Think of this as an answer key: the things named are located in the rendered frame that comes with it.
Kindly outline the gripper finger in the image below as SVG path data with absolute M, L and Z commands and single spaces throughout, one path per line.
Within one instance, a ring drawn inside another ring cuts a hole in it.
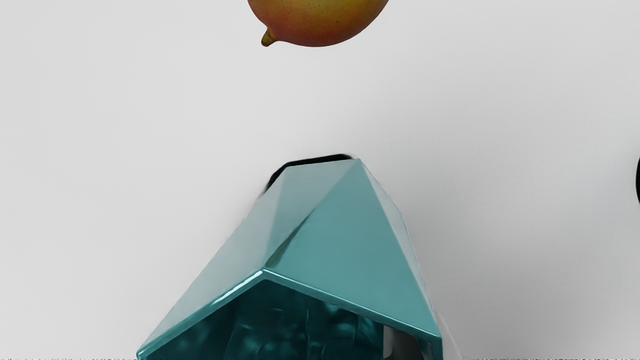
M 422 360 L 422 352 L 412 335 L 385 325 L 383 360 Z

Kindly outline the teal faceted mug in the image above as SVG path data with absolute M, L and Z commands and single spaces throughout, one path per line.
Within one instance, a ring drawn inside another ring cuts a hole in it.
M 357 158 L 291 166 L 137 360 L 384 360 L 384 326 L 444 360 L 403 215 Z

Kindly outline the red yellow mango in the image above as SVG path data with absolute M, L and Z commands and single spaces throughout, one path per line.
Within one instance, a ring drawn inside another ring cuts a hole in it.
M 266 26 L 261 43 L 327 47 L 343 43 L 368 27 L 389 0 L 247 0 Z

